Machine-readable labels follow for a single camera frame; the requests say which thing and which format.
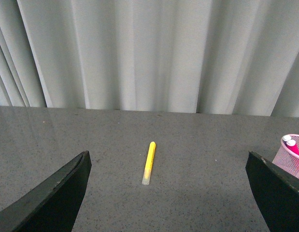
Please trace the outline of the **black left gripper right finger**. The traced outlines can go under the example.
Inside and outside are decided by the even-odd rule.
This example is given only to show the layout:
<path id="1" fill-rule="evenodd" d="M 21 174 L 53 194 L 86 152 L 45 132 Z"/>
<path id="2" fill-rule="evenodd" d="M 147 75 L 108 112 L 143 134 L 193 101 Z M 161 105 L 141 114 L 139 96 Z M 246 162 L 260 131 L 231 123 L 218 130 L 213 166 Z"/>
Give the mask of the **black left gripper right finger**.
<path id="1" fill-rule="evenodd" d="M 299 232 L 299 179 L 256 152 L 249 152 L 245 169 L 269 230 Z"/>

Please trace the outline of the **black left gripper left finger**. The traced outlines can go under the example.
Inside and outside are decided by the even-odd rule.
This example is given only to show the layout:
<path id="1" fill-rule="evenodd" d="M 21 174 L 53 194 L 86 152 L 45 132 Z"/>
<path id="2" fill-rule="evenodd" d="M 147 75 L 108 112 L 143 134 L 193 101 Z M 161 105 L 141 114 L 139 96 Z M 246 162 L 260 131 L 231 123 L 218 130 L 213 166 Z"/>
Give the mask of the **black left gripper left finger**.
<path id="1" fill-rule="evenodd" d="M 88 151 L 77 155 L 19 200 L 0 211 L 0 232 L 70 232 L 91 170 Z"/>

